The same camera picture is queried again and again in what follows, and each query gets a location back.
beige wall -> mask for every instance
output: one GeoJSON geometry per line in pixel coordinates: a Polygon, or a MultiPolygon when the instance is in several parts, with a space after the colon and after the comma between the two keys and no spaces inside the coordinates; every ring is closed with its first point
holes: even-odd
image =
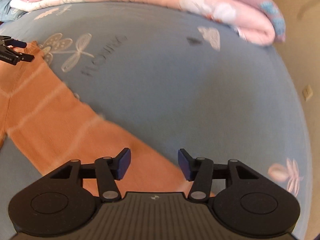
{"type": "Polygon", "coordinates": [[[300,96],[311,140],[313,196],[305,239],[320,232],[320,0],[274,0],[284,14],[287,40],[277,44],[300,96]],[[303,88],[310,84],[313,97],[305,102],[303,88]]]}

pink flower print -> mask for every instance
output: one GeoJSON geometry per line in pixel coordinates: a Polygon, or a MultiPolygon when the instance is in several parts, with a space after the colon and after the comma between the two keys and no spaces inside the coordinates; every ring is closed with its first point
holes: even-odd
{"type": "Polygon", "coordinates": [[[268,170],[268,175],[275,181],[285,182],[287,179],[287,191],[292,193],[295,197],[298,195],[300,189],[300,181],[303,177],[299,177],[299,168],[295,159],[291,161],[287,158],[287,167],[281,164],[274,163],[268,170]]]}

orange sweater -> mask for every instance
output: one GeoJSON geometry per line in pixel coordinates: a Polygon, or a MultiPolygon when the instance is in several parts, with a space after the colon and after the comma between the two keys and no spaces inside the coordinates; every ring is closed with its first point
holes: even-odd
{"type": "MultiPolygon", "coordinates": [[[[128,147],[131,165],[116,182],[122,196],[126,191],[188,193],[191,183],[178,167],[76,99],[44,62],[35,41],[15,50],[35,59],[16,66],[0,61],[0,147],[7,134],[42,175],[70,159],[93,163],[128,147]]],[[[97,195],[95,181],[85,181],[84,187],[97,195]]]]}

bed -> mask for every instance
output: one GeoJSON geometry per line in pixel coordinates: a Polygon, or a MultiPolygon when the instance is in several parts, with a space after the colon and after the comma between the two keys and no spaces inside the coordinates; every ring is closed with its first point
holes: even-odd
{"type": "MultiPolygon", "coordinates": [[[[192,13],[115,1],[34,10],[2,24],[0,33],[40,45],[72,40],[65,53],[45,55],[82,102],[175,165],[180,148],[215,163],[241,160],[297,197],[301,215],[293,233],[304,238],[312,192],[308,131],[271,45],[245,41],[230,26],[192,13]],[[204,30],[218,38],[209,41],[204,30]],[[105,54],[115,39],[119,45],[105,54]]],[[[41,174],[7,138],[0,177],[0,239],[6,240],[15,233],[10,199],[41,174]]],[[[223,181],[212,184],[215,194],[223,188],[223,181]]]]}

ribbed gray panel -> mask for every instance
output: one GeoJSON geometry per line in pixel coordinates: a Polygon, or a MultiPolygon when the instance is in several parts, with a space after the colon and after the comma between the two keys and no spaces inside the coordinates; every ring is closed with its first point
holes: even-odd
{"type": "MultiPolygon", "coordinates": [[[[211,215],[207,206],[187,201],[182,193],[129,192],[102,205],[94,219],[65,236],[42,238],[18,234],[12,240],[243,240],[211,215]]],[[[278,240],[293,240],[285,235],[278,240]]]]}

